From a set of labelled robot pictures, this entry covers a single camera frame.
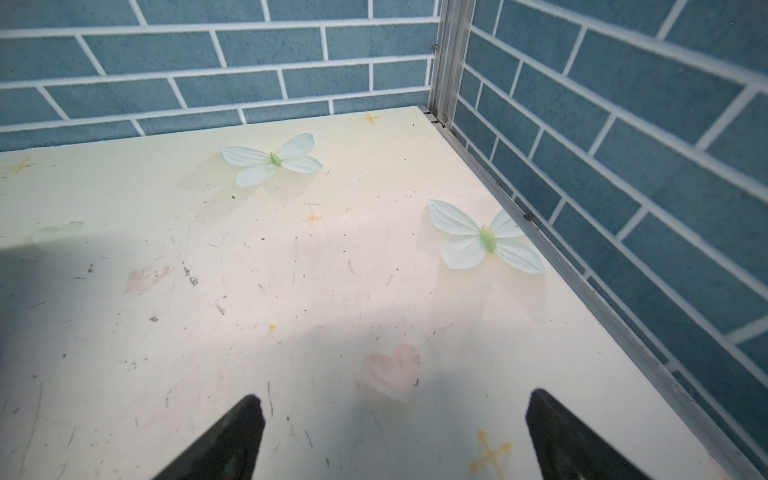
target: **blue brick wallpaper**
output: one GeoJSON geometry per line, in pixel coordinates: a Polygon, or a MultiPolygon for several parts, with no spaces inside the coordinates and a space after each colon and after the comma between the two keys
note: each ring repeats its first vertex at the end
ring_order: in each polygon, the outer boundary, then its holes
{"type": "Polygon", "coordinates": [[[750,0],[477,0],[452,129],[764,476],[766,23],[750,0]]]}
{"type": "Polygon", "coordinates": [[[426,105],[438,23],[439,0],[3,1],[0,151],[426,105]]]}

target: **yellow star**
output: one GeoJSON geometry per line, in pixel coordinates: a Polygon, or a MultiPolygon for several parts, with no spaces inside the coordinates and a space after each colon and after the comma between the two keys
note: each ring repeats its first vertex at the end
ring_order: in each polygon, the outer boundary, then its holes
{"type": "Polygon", "coordinates": [[[501,467],[498,466],[498,463],[496,462],[496,456],[502,452],[511,452],[512,451],[512,444],[510,442],[505,442],[502,444],[501,447],[498,448],[498,450],[491,450],[491,447],[488,446],[488,434],[483,432],[482,430],[478,430],[478,440],[483,446],[483,449],[487,452],[485,457],[480,458],[479,460],[475,460],[474,462],[469,464],[469,469],[472,470],[474,473],[477,473],[480,471],[483,466],[490,462],[493,464],[493,468],[495,468],[496,473],[498,474],[498,477],[500,480],[504,480],[504,474],[502,474],[501,467]]]}
{"type": "Polygon", "coordinates": [[[371,125],[376,123],[376,119],[381,117],[374,117],[370,113],[366,113],[366,116],[361,121],[369,121],[371,125]]]}
{"type": "Polygon", "coordinates": [[[7,170],[9,172],[13,172],[14,175],[18,175],[22,172],[22,169],[25,169],[26,167],[31,167],[32,165],[37,165],[40,162],[31,162],[32,157],[27,156],[24,161],[22,161],[18,165],[11,165],[10,167],[3,167],[2,170],[7,170]]]}

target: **blue tile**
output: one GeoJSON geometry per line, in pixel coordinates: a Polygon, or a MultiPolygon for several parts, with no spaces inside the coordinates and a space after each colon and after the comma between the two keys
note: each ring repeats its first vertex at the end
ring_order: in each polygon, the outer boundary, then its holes
{"type": "Polygon", "coordinates": [[[368,18],[368,0],[279,0],[270,3],[273,21],[368,18]]]}
{"type": "Polygon", "coordinates": [[[0,28],[138,25],[125,0],[3,0],[0,28]]]}
{"type": "Polygon", "coordinates": [[[164,79],[48,87],[48,93],[70,118],[181,108],[164,79]]]}
{"type": "Polygon", "coordinates": [[[595,153],[710,245],[768,282],[768,206],[708,170],[616,120],[595,153]]]}
{"type": "Polygon", "coordinates": [[[475,14],[472,16],[472,24],[482,31],[492,34],[496,25],[499,0],[477,0],[475,2],[475,14]]]}
{"type": "Polygon", "coordinates": [[[467,46],[466,62],[480,75],[492,81],[503,91],[509,92],[520,61],[492,43],[472,34],[467,46]]]}
{"type": "Polygon", "coordinates": [[[460,143],[460,144],[461,144],[463,147],[466,147],[466,146],[467,146],[467,139],[466,139],[466,138],[464,138],[464,135],[460,134],[460,133],[458,132],[458,130],[456,130],[456,128],[455,128],[455,127],[451,127],[451,133],[453,134],[453,136],[454,136],[454,137],[456,137],[456,138],[458,139],[458,142],[459,142],[459,143],[460,143]]]}
{"type": "Polygon", "coordinates": [[[72,37],[0,40],[0,81],[96,75],[72,37]]]}
{"type": "Polygon", "coordinates": [[[426,60],[373,64],[373,89],[423,87],[426,75],[426,60]]]}
{"type": "Polygon", "coordinates": [[[434,53],[437,24],[375,25],[326,29],[328,58],[386,57],[434,53]]]}
{"type": "Polygon", "coordinates": [[[755,0],[699,0],[688,3],[667,36],[753,70],[768,73],[768,11],[755,0]]]}
{"type": "Polygon", "coordinates": [[[82,144],[89,141],[138,137],[130,121],[105,124],[72,125],[70,127],[39,128],[38,130],[7,131],[0,133],[0,151],[24,150],[35,147],[82,144]]]}
{"type": "Polygon", "coordinates": [[[433,0],[375,0],[373,17],[431,17],[434,8],[433,0]]]}
{"type": "Polygon", "coordinates": [[[464,73],[462,74],[462,85],[458,89],[458,94],[460,94],[470,104],[474,105],[478,99],[479,92],[480,80],[473,74],[464,70],[464,73]]]}
{"type": "Polygon", "coordinates": [[[593,31],[569,76],[691,144],[741,91],[728,80],[593,31]]]}
{"type": "Polygon", "coordinates": [[[0,90],[0,125],[60,119],[51,105],[34,88],[0,90]]]}
{"type": "Polygon", "coordinates": [[[579,26],[535,8],[504,2],[496,38],[562,71],[571,55],[579,26]]]}
{"type": "Polygon", "coordinates": [[[478,111],[517,148],[528,153],[538,133],[538,125],[511,106],[490,88],[483,88],[478,111]]]}
{"type": "Polygon", "coordinates": [[[629,195],[547,132],[541,136],[533,162],[610,232],[621,230],[640,208],[629,195]]]}
{"type": "Polygon", "coordinates": [[[752,465],[757,468],[757,470],[763,474],[764,477],[768,478],[768,464],[763,462],[759,456],[755,454],[755,452],[752,450],[752,448],[741,438],[739,437],[739,434],[737,434],[731,426],[726,422],[723,417],[720,416],[720,413],[715,410],[710,403],[701,396],[701,394],[694,388],[693,385],[688,382],[685,377],[680,372],[674,372],[672,375],[674,375],[674,378],[680,383],[680,385],[685,389],[686,392],[690,394],[691,397],[693,397],[694,401],[710,416],[710,418],[717,424],[720,429],[723,430],[723,433],[727,435],[727,437],[733,442],[733,444],[736,446],[737,449],[739,449],[744,456],[746,456],[750,462],[752,462],[752,465]]]}
{"type": "Polygon", "coordinates": [[[333,111],[346,114],[353,111],[381,110],[382,108],[410,107],[426,105],[428,91],[417,91],[408,94],[373,95],[372,97],[344,98],[333,101],[333,111]]]}
{"type": "Polygon", "coordinates": [[[237,115],[237,110],[226,110],[202,114],[174,115],[172,117],[145,118],[138,122],[145,134],[157,135],[176,131],[231,127],[232,125],[240,125],[240,117],[237,115]]]}
{"type": "Polygon", "coordinates": [[[722,333],[768,315],[768,302],[651,214],[624,244],[722,333]]]}
{"type": "Polygon", "coordinates": [[[217,35],[230,67],[323,60],[319,28],[234,30],[217,35]]]}
{"type": "Polygon", "coordinates": [[[261,2],[252,0],[138,0],[147,23],[263,22],[261,2]]]}
{"type": "Polygon", "coordinates": [[[368,65],[284,70],[288,98],[368,91],[368,65]]]}
{"type": "Polygon", "coordinates": [[[597,282],[597,280],[594,279],[594,277],[590,277],[588,280],[589,284],[592,285],[592,288],[597,290],[597,292],[600,294],[601,297],[603,297],[603,300],[611,306],[611,308],[616,312],[617,315],[621,317],[621,319],[624,321],[624,323],[627,324],[627,326],[632,329],[635,335],[640,339],[640,341],[643,343],[643,345],[646,346],[650,350],[651,353],[654,354],[656,359],[661,362],[662,364],[666,364],[669,359],[666,355],[664,355],[661,350],[658,349],[657,346],[654,345],[653,342],[648,338],[648,336],[643,332],[643,330],[640,329],[639,326],[627,315],[626,312],[624,312],[623,309],[618,305],[618,303],[614,302],[610,295],[608,295],[608,292],[603,289],[602,286],[597,282]]]}
{"type": "Polygon", "coordinates": [[[456,113],[453,123],[462,129],[473,144],[485,154],[491,157],[493,144],[496,142],[496,134],[488,129],[462,102],[456,104],[456,113]]]}
{"type": "Polygon", "coordinates": [[[768,185],[767,131],[768,95],[757,94],[707,151],[768,185]]]}
{"type": "Polygon", "coordinates": [[[570,205],[554,228],[757,443],[768,446],[768,389],[570,205]]]}
{"type": "Polygon", "coordinates": [[[514,98],[585,151],[608,119],[608,112],[529,65],[520,70],[514,98]]]}
{"type": "Polygon", "coordinates": [[[189,107],[240,104],[282,98],[274,71],[177,78],[189,107]]]}
{"type": "Polygon", "coordinates": [[[552,215],[560,195],[502,141],[496,147],[493,164],[541,215],[552,215]]]}
{"type": "Polygon", "coordinates": [[[207,32],[97,35],[85,37],[108,74],[217,68],[207,32]]]}
{"type": "Polygon", "coordinates": [[[330,114],[327,101],[311,101],[305,104],[274,105],[243,109],[249,124],[264,121],[288,120],[289,118],[322,117],[330,114]]]}
{"type": "Polygon", "coordinates": [[[549,0],[603,22],[642,31],[655,37],[675,0],[549,0]]]}
{"type": "Polygon", "coordinates": [[[744,343],[740,343],[739,348],[754,360],[757,366],[763,369],[764,372],[768,372],[768,333],[763,333],[744,343]]]}

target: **white grout line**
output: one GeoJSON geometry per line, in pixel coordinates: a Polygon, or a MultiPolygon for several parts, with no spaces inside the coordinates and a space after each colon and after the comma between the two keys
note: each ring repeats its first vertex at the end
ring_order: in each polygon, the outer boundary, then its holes
{"type": "Polygon", "coordinates": [[[427,58],[427,72],[424,74],[424,86],[425,87],[429,86],[429,80],[430,80],[429,79],[429,70],[430,70],[431,67],[432,67],[432,59],[431,58],[427,58]]]}
{"type": "Polygon", "coordinates": [[[496,36],[496,30],[498,30],[498,20],[502,17],[502,8],[504,8],[504,0],[498,0],[498,10],[496,11],[496,20],[493,22],[493,32],[491,35],[496,36]]]}
{"type": "Polygon", "coordinates": [[[598,132],[597,137],[594,139],[594,142],[592,142],[592,146],[589,147],[589,153],[592,157],[594,157],[594,152],[598,151],[598,148],[603,144],[603,140],[605,140],[605,136],[608,135],[609,130],[614,125],[614,122],[616,121],[616,114],[611,113],[608,115],[608,119],[603,124],[603,127],[598,132]]]}
{"type": "Polygon", "coordinates": [[[179,101],[179,105],[181,105],[181,108],[184,110],[187,110],[187,102],[184,100],[184,97],[181,95],[181,90],[179,90],[179,86],[176,85],[176,81],[173,77],[168,77],[168,83],[170,84],[170,89],[174,91],[174,95],[176,95],[176,99],[179,101]]]}
{"type": "Polygon", "coordinates": [[[480,94],[482,94],[482,81],[480,81],[480,87],[478,87],[478,96],[475,97],[475,108],[480,105],[480,94]]]}
{"type": "Polygon", "coordinates": [[[735,329],[733,332],[728,333],[726,337],[733,343],[742,343],[765,332],[768,332],[768,315],[735,329]]]}
{"type": "Polygon", "coordinates": [[[144,18],[144,14],[141,13],[141,8],[139,8],[139,4],[136,3],[136,0],[128,0],[128,4],[131,6],[131,10],[134,11],[134,15],[136,15],[139,25],[144,27],[147,26],[147,19],[144,18]]]}
{"type": "Polygon", "coordinates": [[[48,93],[48,90],[45,90],[44,87],[38,87],[37,88],[40,95],[45,98],[45,101],[48,102],[49,105],[51,105],[51,108],[53,108],[59,117],[61,117],[62,120],[69,120],[69,116],[64,112],[64,109],[61,108],[56,100],[53,99],[51,94],[48,93]]]}
{"type": "Polygon", "coordinates": [[[672,9],[667,14],[664,22],[661,23],[661,27],[659,27],[659,32],[656,34],[657,40],[664,40],[667,35],[669,35],[674,22],[677,21],[677,17],[680,16],[680,13],[682,13],[683,8],[685,8],[685,4],[687,3],[688,0],[677,0],[674,5],[672,5],[672,9]]]}
{"type": "MultiPolygon", "coordinates": [[[[681,310],[683,310],[699,327],[701,327],[702,330],[707,332],[717,343],[720,345],[724,350],[726,350],[738,363],[741,364],[744,369],[752,374],[752,376],[757,379],[760,383],[762,383],[764,386],[768,387],[768,374],[766,374],[763,370],[761,370],[758,366],[755,365],[755,363],[749,359],[746,355],[744,355],[741,350],[735,347],[734,344],[731,343],[728,339],[725,338],[725,336],[717,330],[710,322],[709,320],[705,319],[701,313],[699,313],[696,309],[694,309],[688,302],[685,300],[679,293],[677,293],[671,286],[669,286],[664,280],[659,277],[656,272],[654,272],[651,268],[648,267],[640,258],[638,258],[631,250],[629,250],[625,245],[623,245],[619,240],[616,239],[616,237],[609,232],[605,227],[603,227],[600,222],[598,222],[594,217],[592,217],[592,214],[590,214],[586,209],[584,209],[578,202],[576,202],[573,197],[563,190],[560,185],[552,180],[549,175],[547,175],[537,164],[533,163],[530,158],[528,158],[527,155],[523,154],[520,149],[514,145],[512,142],[509,141],[509,139],[505,138],[504,135],[498,129],[491,124],[485,117],[483,117],[481,114],[479,114],[477,111],[475,111],[472,106],[468,105],[466,101],[459,97],[458,101],[462,102],[483,124],[485,124],[486,127],[488,127],[494,134],[500,136],[502,138],[502,141],[509,147],[512,151],[514,151],[539,177],[541,177],[542,180],[547,182],[549,186],[556,191],[558,194],[560,194],[563,198],[568,200],[568,203],[571,204],[571,206],[581,214],[591,225],[595,228],[600,234],[608,240],[619,252],[621,252],[622,255],[624,255],[630,262],[632,262],[636,268],[641,271],[651,282],[653,282],[656,287],[659,288],[662,292],[664,292],[665,295],[667,295],[673,302],[677,304],[677,306],[680,307],[681,310]]],[[[553,137],[556,137],[553,134],[553,131],[549,131],[551,127],[546,125],[548,129],[548,133],[552,134],[553,137]]],[[[563,143],[562,140],[564,138],[561,136],[561,138],[557,138],[558,141],[563,143]]]]}
{"type": "Polygon", "coordinates": [[[271,22],[270,6],[266,4],[266,0],[261,0],[261,12],[264,13],[264,21],[271,22]]]}
{"type": "MultiPolygon", "coordinates": [[[[0,126],[0,132],[30,131],[30,130],[38,130],[40,128],[57,128],[57,127],[69,127],[72,125],[101,124],[101,123],[107,123],[111,121],[125,121],[125,120],[130,120],[132,118],[140,120],[143,118],[169,117],[173,115],[183,115],[183,114],[202,114],[202,113],[209,113],[213,111],[235,110],[237,108],[273,107],[275,105],[305,104],[305,103],[316,102],[316,101],[331,102],[333,100],[342,100],[346,98],[365,98],[365,97],[373,97],[373,96],[388,95],[388,94],[408,94],[408,93],[417,93],[421,91],[429,91],[429,87],[407,87],[407,88],[392,88],[389,90],[377,90],[377,91],[355,91],[347,94],[318,95],[316,97],[305,97],[305,98],[290,98],[287,101],[283,99],[251,101],[251,102],[245,102],[241,104],[222,104],[222,105],[212,105],[209,107],[192,107],[188,109],[175,108],[173,110],[144,111],[144,112],[137,112],[132,114],[105,115],[104,117],[39,121],[39,122],[28,123],[28,124],[3,125],[3,126],[0,126]]],[[[47,98],[50,98],[47,91],[44,93],[44,96],[46,96],[47,98]]],[[[52,102],[51,106],[53,107],[54,104],[56,104],[55,101],[53,101],[53,98],[51,98],[51,102],[52,102]]],[[[61,108],[57,104],[55,109],[57,109],[57,112],[61,110],[61,108]]]]}
{"type": "Polygon", "coordinates": [[[131,124],[136,129],[136,132],[139,133],[140,137],[146,137],[147,136],[147,134],[144,133],[144,129],[141,127],[141,125],[139,125],[139,122],[137,122],[135,119],[132,118],[131,119],[131,124]]]}
{"type": "Polygon", "coordinates": [[[323,60],[328,61],[328,38],[325,27],[320,27],[320,43],[323,44],[323,60]]]}
{"type": "Polygon", "coordinates": [[[536,132],[536,138],[533,140],[533,145],[531,145],[531,150],[528,152],[528,158],[533,158],[534,154],[536,153],[536,149],[538,148],[538,142],[541,141],[541,136],[544,134],[544,128],[539,127],[538,132],[536,132]]]}
{"type": "Polygon", "coordinates": [[[520,71],[522,71],[522,69],[523,69],[523,61],[520,60],[518,62],[518,69],[515,70],[515,78],[512,79],[512,86],[509,89],[510,97],[515,94],[515,89],[518,87],[518,79],[520,78],[520,71]]]}
{"type": "Polygon", "coordinates": [[[768,300],[768,286],[766,286],[762,281],[758,280],[751,273],[747,272],[741,265],[738,265],[736,262],[726,257],[719,250],[709,245],[709,243],[705,241],[701,237],[701,235],[691,230],[687,225],[683,224],[683,222],[678,220],[673,215],[669,214],[665,209],[663,209],[659,205],[655,204],[655,202],[653,202],[650,198],[646,197],[645,194],[641,193],[637,188],[630,185],[625,179],[619,177],[614,172],[606,168],[599,161],[595,160],[594,157],[588,154],[585,154],[579,147],[574,145],[573,142],[563,137],[563,135],[559,131],[547,125],[545,122],[543,122],[543,120],[538,118],[536,115],[532,114],[527,108],[523,107],[514,98],[510,98],[509,96],[507,96],[501,90],[501,88],[495,86],[492,83],[488,83],[488,80],[485,79],[485,77],[483,77],[481,74],[479,74],[474,68],[470,67],[469,65],[466,65],[465,68],[467,69],[467,71],[469,71],[476,77],[482,80],[485,80],[489,88],[491,88],[494,92],[496,92],[496,94],[498,94],[500,97],[504,98],[513,107],[517,108],[523,115],[530,118],[533,122],[535,122],[539,126],[545,127],[547,129],[547,132],[549,132],[553,137],[555,137],[555,139],[557,139],[560,143],[562,143],[566,148],[568,148],[574,154],[578,155],[587,164],[591,165],[603,177],[606,177],[613,185],[615,185],[620,190],[625,192],[627,195],[632,197],[639,204],[645,205],[646,207],[648,207],[648,210],[651,213],[653,213],[659,220],[664,222],[669,228],[674,230],[685,240],[688,240],[696,248],[704,252],[710,259],[714,260],[715,263],[717,263],[718,265],[723,267],[726,271],[734,275],[742,283],[747,285],[752,291],[762,296],[762,298],[768,300]]]}
{"type": "Polygon", "coordinates": [[[472,32],[476,33],[477,36],[490,41],[501,50],[504,50],[507,53],[520,58],[521,60],[525,61],[525,63],[529,64],[536,70],[540,71],[542,74],[548,76],[564,87],[575,91],[582,97],[587,98],[605,110],[616,113],[621,120],[627,122],[645,134],[650,135],[662,144],[665,144],[673,150],[676,150],[682,155],[688,157],[699,166],[706,168],[716,175],[719,175],[723,179],[728,180],[730,183],[736,185],[737,187],[749,192],[749,194],[752,196],[760,198],[762,201],[768,203],[768,187],[766,185],[763,185],[752,177],[745,175],[738,170],[735,170],[731,166],[720,162],[711,155],[694,148],[693,145],[690,145],[686,141],[675,137],[664,129],[659,128],[658,126],[638,117],[628,110],[610,102],[609,100],[606,100],[605,98],[602,98],[600,95],[594,93],[588,88],[581,86],[570,78],[562,76],[559,72],[556,72],[551,68],[543,65],[539,61],[529,57],[525,53],[519,51],[517,48],[511,47],[504,42],[499,41],[497,38],[493,38],[479,28],[472,27],[472,32]]]}
{"type": "Polygon", "coordinates": [[[96,69],[96,72],[99,75],[106,75],[107,72],[104,71],[103,67],[101,67],[101,63],[99,63],[99,60],[98,58],[96,58],[96,55],[94,55],[94,52],[91,50],[91,47],[89,47],[88,44],[85,43],[83,36],[75,35],[74,39],[78,41],[78,45],[80,45],[80,48],[83,49],[83,53],[85,53],[85,56],[88,57],[88,60],[91,61],[91,65],[94,66],[94,68],[96,69]]]}
{"type": "Polygon", "coordinates": [[[546,12],[550,15],[564,18],[570,22],[583,25],[590,30],[612,38],[616,38],[617,40],[624,41],[630,45],[633,45],[634,47],[653,52],[655,54],[661,55],[662,57],[672,58],[679,61],[680,63],[699,68],[700,70],[719,75],[723,78],[728,78],[729,80],[735,81],[737,83],[758,84],[762,91],[768,91],[768,75],[751,71],[748,68],[740,67],[739,65],[734,65],[727,61],[717,60],[697,51],[667,43],[665,41],[660,41],[656,38],[649,37],[636,31],[617,27],[616,25],[612,25],[610,23],[603,22],[586,15],[572,12],[566,8],[558,7],[556,5],[543,2],[542,0],[514,1],[523,5],[527,5],[528,7],[535,8],[540,12],[546,12]]]}
{"type": "Polygon", "coordinates": [[[283,69],[277,69],[277,81],[280,83],[280,93],[283,94],[283,100],[288,100],[288,92],[286,91],[286,81],[283,77],[283,69]]]}
{"type": "Polygon", "coordinates": [[[493,157],[496,156],[496,147],[498,147],[498,137],[496,137],[496,140],[493,141],[493,148],[491,149],[491,156],[488,157],[488,162],[489,163],[493,163],[493,157]]]}
{"type": "Polygon", "coordinates": [[[216,35],[215,30],[209,30],[208,33],[210,33],[210,40],[214,44],[214,50],[216,50],[216,56],[219,58],[219,65],[221,65],[222,68],[226,68],[227,59],[224,57],[224,51],[221,49],[221,43],[219,43],[219,36],[216,35]]]}
{"type": "Polygon", "coordinates": [[[561,198],[558,202],[558,205],[554,208],[554,211],[552,212],[552,215],[549,217],[549,224],[554,224],[554,221],[557,220],[558,215],[560,214],[560,210],[563,210],[563,207],[565,206],[565,199],[561,198]]]}
{"type": "Polygon", "coordinates": [[[616,233],[616,240],[623,242],[625,238],[627,238],[627,235],[629,235],[632,230],[645,218],[645,216],[648,215],[648,209],[646,207],[640,206],[640,208],[637,209],[637,211],[630,217],[629,220],[624,224],[624,226],[621,228],[621,230],[616,233]]]}
{"type": "Polygon", "coordinates": [[[282,28],[359,27],[439,23],[440,17],[347,18],[344,20],[299,20],[291,22],[191,23],[166,25],[119,25],[114,27],[15,28],[0,30],[0,38],[71,37],[72,35],[132,35],[142,33],[187,33],[192,31],[277,30],[282,28]]]}
{"type": "Polygon", "coordinates": [[[101,77],[92,75],[90,77],[69,77],[69,78],[41,78],[38,80],[20,80],[20,81],[6,81],[0,82],[0,90],[9,88],[23,88],[23,87],[51,87],[58,85],[85,85],[85,84],[97,84],[110,81],[131,81],[131,80],[152,80],[156,78],[167,78],[169,76],[179,77],[197,77],[205,75],[221,75],[232,73],[253,73],[256,71],[275,71],[278,68],[283,70],[300,70],[302,68],[317,68],[317,67],[341,67],[350,65],[366,65],[368,63],[389,63],[393,61],[411,61],[411,60],[427,60],[428,58],[434,58],[435,54],[423,54],[423,55],[404,55],[404,56],[392,56],[392,57],[375,57],[375,58],[348,58],[344,60],[329,60],[329,61],[306,61],[302,63],[292,64],[276,64],[276,65],[251,65],[248,67],[227,67],[227,68],[199,68],[197,70],[178,70],[178,71],[148,71],[132,74],[114,74],[101,77]]]}
{"type": "Polygon", "coordinates": [[[756,94],[757,90],[751,85],[744,87],[741,93],[739,93],[736,98],[730,102],[730,105],[728,105],[726,109],[723,110],[723,113],[720,114],[712,126],[709,127],[707,131],[701,135],[699,141],[696,142],[696,148],[701,151],[705,151],[707,148],[709,148],[712,142],[714,142],[717,137],[723,133],[723,130],[728,128],[730,122],[739,116],[741,111],[747,106],[747,104],[752,101],[756,94]]]}
{"type": "Polygon", "coordinates": [[[576,36],[574,47],[571,49],[571,54],[568,56],[568,61],[565,63],[565,68],[563,68],[564,77],[568,76],[568,72],[571,71],[571,67],[574,66],[576,55],[578,55],[578,49],[581,47],[581,43],[584,41],[584,36],[586,34],[587,34],[587,27],[582,25],[581,30],[578,31],[578,35],[576,36]]]}
{"type": "Polygon", "coordinates": [[[637,315],[634,314],[632,310],[630,310],[627,305],[624,303],[624,301],[619,298],[616,293],[599,277],[599,276],[592,276],[595,281],[600,285],[603,290],[608,294],[608,296],[621,308],[625,311],[625,313],[630,317],[630,319],[637,325],[637,328],[639,328],[646,337],[650,340],[651,343],[653,343],[660,351],[669,359],[669,363],[671,363],[674,368],[686,379],[690,384],[701,394],[701,396],[709,403],[712,408],[723,418],[725,423],[730,426],[736,434],[738,434],[741,439],[748,444],[748,446],[755,452],[755,454],[760,457],[765,463],[768,463],[768,454],[766,454],[759,445],[757,445],[757,442],[752,439],[749,433],[747,433],[744,428],[737,422],[730,413],[723,408],[723,406],[715,400],[712,395],[699,383],[698,380],[688,371],[687,368],[685,368],[681,363],[680,360],[675,357],[675,355],[672,354],[672,352],[669,351],[669,349],[654,335],[653,332],[650,331],[650,329],[645,326],[645,324],[637,317],[637,315]]]}

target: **scratch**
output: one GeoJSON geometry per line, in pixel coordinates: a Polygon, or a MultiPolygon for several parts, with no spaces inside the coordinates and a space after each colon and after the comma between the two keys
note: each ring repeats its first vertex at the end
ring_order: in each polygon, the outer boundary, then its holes
{"type": "Polygon", "coordinates": [[[59,472],[59,474],[58,474],[58,477],[56,477],[56,480],[59,480],[59,479],[61,478],[61,476],[64,474],[64,470],[66,470],[66,469],[67,469],[67,465],[68,465],[68,464],[69,464],[69,460],[67,460],[67,461],[64,463],[64,468],[62,468],[62,469],[61,469],[61,472],[59,472]]]}
{"type": "Polygon", "coordinates": [[[40,395],[38,396],[38,408],[35,410],[35,421],[32,423],[32,431],[29,433],[29,440],[27,441],[27,446],[24,448],[24,456],[22,456],[22,467],[18,471],[18,477],[22,477],[22,474],[24,473],[24,464],[27,461],[27,452],[29,452],[29,446],[32,443],[32,437],[35,436],[35,430],[38,427],[38,417],[40,416],[40,404],[43,402],[43,382],[40,382],[40,395]]]}
{"type": "Polygon", "coordinates": [[[275,416],[275,409],[272,407],[272,391],[270,390],[270,383],[266,383],[266,396],[270,399],[270,418],[275,416]]]}

